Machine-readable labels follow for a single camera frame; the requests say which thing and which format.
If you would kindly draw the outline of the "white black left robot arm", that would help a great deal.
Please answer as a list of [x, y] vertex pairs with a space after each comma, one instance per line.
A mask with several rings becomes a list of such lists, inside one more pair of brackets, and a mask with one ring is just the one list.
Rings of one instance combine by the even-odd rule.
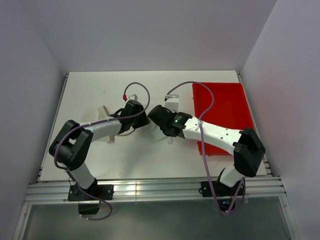
[[99, 197], [98, 181], [91, 174], [85, 160], [92, 142], [108, 136], [122, 134], [150, 123], [143, 105], [127, 100], [124, 108], [93, 123], [80, 124], [68, 120], [49, 147], [57, 168], [66, 170], [79, 186], [79, 194], [86, 200]]

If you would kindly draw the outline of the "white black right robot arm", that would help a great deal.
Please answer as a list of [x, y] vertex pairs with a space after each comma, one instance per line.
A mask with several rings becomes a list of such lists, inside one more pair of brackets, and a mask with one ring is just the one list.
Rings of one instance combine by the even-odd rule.
[[252, 128], [224, 128], [187, 113], [172, 112], [161, 105], [154, 107], [148, 118], [165, 136], [200, 141], [204, 158], [207, 155], [207, 144], [233, 156], [233, 163], [220, 172], [217, 180], [208, 182], [213, 189], [212, 194], [217, 197], [237, 195], [239, 191], [244, 190], [244, 178], [257, 175], [266, 148]]

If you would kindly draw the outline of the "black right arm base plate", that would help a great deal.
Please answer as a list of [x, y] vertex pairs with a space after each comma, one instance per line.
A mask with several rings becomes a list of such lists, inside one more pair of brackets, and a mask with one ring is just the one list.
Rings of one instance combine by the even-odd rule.
[[[231, 197], [234, 196], [239, 185], [240, 181], [238, 181], [233, 187], [226, 186], [218, 181], [212, 182], [213, 189], [215, 192], [216, 197]], [[202, 181], [200, 183], [200, 189], [198, 192], [204, 197], [212, 197], [212, 191], [210, 188], [210, 184], [208, 181]]]

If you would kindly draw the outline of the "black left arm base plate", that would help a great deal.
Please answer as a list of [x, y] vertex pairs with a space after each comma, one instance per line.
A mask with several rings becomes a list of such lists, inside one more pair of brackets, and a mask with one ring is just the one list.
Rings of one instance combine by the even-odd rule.
[[67, 196], [68, 202], [78, 202], [78, 212], [81, 215], [95, 215], [98, 213], [102, 204], [101, 200], [110, 201], [113, 199], [114, 186], [95, 185], [90, 189], [78, 188], [76, 185], [69, 187]]

